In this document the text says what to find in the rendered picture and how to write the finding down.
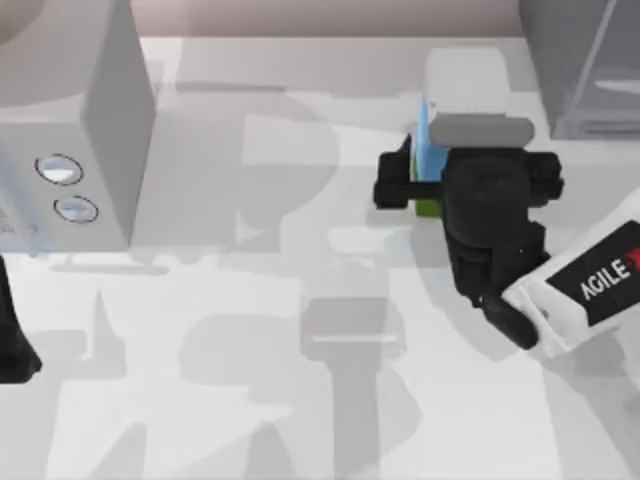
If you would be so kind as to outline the blue and green carton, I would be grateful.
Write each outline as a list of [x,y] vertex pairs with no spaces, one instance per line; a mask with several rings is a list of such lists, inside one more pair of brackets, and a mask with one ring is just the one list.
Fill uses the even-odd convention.
[[432,143],[429,124],[428,101],[422,97],[417,120],[412,130],[411,179],[422,183],[440,183],[448,151]]

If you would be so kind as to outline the pale microwave oven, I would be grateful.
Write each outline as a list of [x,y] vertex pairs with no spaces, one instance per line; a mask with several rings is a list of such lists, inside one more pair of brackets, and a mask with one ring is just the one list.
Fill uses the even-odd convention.
[[[155,117],[131,0],[0,0],[0,253],[127,249]],[[55,153],[81,164],[80,182],[36,172]],[[75,195],[94,222],[56,214]]]

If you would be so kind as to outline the small round microwave knob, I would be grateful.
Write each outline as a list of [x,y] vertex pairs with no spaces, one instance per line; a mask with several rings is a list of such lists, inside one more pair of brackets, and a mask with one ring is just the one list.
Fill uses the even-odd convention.
[[75,195],[57,199],[53,203],[56,214],[73,224],[88,224],[99,216],[97,205],[86,197]]

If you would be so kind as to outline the large round microwave knob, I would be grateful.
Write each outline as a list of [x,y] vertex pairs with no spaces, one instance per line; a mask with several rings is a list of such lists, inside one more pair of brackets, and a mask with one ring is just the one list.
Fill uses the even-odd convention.
[[44,180],[57,186],[71,186],[84,177],[81,164],[74,158],[60,153],[36,158],[34,167]]

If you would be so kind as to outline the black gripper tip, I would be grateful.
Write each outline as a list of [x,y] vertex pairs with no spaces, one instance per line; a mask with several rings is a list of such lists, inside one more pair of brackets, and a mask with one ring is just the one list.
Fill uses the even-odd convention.
[[0,385],[27,383],[42,367],[18,320],[6,263],[0,255]]

